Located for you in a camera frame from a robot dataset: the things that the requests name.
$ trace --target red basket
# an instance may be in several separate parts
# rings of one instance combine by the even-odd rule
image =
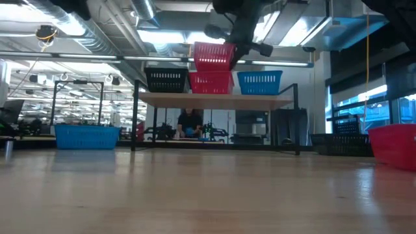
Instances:
[[[229,71],[234,50],[235,44],[219,45],[195,42],[195,67],[199,72]]]
[[[416,171],[416,124],[394,124],[369,130],[374,156],[381,163]]]
[[[190,85],[194,94],[231,94],[233,74],[229,71],[191,72]]]

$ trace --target blue basket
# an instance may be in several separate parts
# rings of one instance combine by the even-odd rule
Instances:
[[[241,94],[277,95],[283,71],[242,71],[238,72]]]
[[[113,150],[120,128],[100,126],[56,125],[55,135],[60,150]]]

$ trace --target black plastic basket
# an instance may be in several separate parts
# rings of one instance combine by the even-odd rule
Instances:
[[[311,135],[314,150],[320,155],[373,157],[368,135],[314,134]]]
[[[186,68],[144,68],[150,92],[187,93],[190,90]]]

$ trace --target person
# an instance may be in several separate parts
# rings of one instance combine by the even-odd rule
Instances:
[[[177,121],[177,131],[181,138],[202,137],[202,118],[194,109],[185,109]]]

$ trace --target window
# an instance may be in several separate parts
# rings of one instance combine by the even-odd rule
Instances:
[[[373,88],[372,90],[367,91],[367,93],[362,93],[362,94],[358,94],[355,97],[351,97],[347,100],[344,101],[340,101],[338,103],[338,107],[342,107],[344,105],[348,105],[348,104],[353,104],[353,103],[357,103],[360,101],[365,101],[365,97],[368,96],[368,99],[372,99],[372,98],[378,98],[378,97],[382,97],[385,96],[387,94],[387,85],[382,85],[379,86],[377,88]]]
[[[338,107],[344,105],[358,103],[365,101],[366,97],[368,99],[378,98],[386,95],[387,85],[382,85],[372,90],[367,91],[367,93],[358,94],[355,97],[351,97],[347,100],[341,101],[338,103]],[[347,114],[361,114],[364,115],[364,105],[359,107],[354,107],[351,109],[340,110],[338,115],[347,115]],[[374,127],[381,127],[390,124],[390,113],[389,113],[389,102],[383,101],[375,104],[367,105],[367,116],[365,118],[365,129],[364,129],[364,117],[360,118],[361,133],[368,134],[368,130]]]
[[[401,97],[400,105],[400,123],[416,124],[416,94]]]
[[[346,110],[340,110],[339,115],[362,114],[364,115],[364,106],[355,107]],[[383,101],[371,105],[367,105],[367,117],[360,118],[361,133],[368,134],[368,130],[390,124],[389,102]]]

